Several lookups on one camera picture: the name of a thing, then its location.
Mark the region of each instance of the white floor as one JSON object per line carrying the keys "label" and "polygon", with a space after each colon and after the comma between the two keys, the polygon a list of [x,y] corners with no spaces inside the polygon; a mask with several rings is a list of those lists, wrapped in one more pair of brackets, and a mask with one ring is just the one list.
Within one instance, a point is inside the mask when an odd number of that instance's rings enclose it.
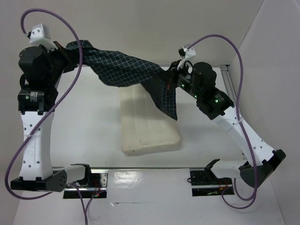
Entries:
{"label": "white floor", "polygon": [[[217,87],[225,91],[220,70]],[[64,74],[59,91],[66,90],[74,72]],[[196,107],[195,100],[177,91],[177,151],[125,156],[120,148],[120,100],[117,88],[107,87],[90,68],[57,109],[52,128],[52,165],[88,163],[92,167],[204,167],[216,158],[241,159],[238,146]],[[248,210],[227,207],[220,196],[192,197],[188,169],[114,171],[109,174],[106,199],[93,200],[90,225],[284,225],[272,185],[267,180]],[[242,194],[252,190],[239,185]],[[24,193],[33,196],[37,193]],[[40,200],[20,201],[14,225],[83,225],[79,200],[53,193]],[[235,196],[226,197],[242,205]]]}

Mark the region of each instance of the black cloth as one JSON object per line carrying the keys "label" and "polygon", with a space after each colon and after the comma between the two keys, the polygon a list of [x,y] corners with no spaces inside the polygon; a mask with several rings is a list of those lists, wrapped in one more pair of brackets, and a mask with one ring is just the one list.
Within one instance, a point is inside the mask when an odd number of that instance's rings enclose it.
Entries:
{"label": "black cloth", "polygon": [[[88,40],[81,40],[83,64],[89,66],[106,85],[128,87],[140,83],[151,95],[155,106],[177,120],[175,90],[167,90],[167,85],[158,74],[164,70],[153,62],[128,56],[118,51],[94,48]],[[66,46],[67,50],[78,51],[76,41]]]}

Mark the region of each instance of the checkered cloth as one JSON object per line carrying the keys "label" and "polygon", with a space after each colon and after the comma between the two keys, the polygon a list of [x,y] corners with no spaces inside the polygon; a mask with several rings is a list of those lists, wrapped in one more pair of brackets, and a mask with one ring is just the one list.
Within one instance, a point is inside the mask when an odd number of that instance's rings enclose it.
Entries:
{"label": "checkered cloth", "polygon": [[[164,70],[157,64],[128,56],[116,51],[94,48],[87,40],[81,40],[83,64],[99,76],[106,85],[128,87],[140,83],[151,95],[156,107],[177,120],[175,90],[167,90],[167,85],[158,77]],[[66,49],[78,52],[77,42],[67,44]]]}

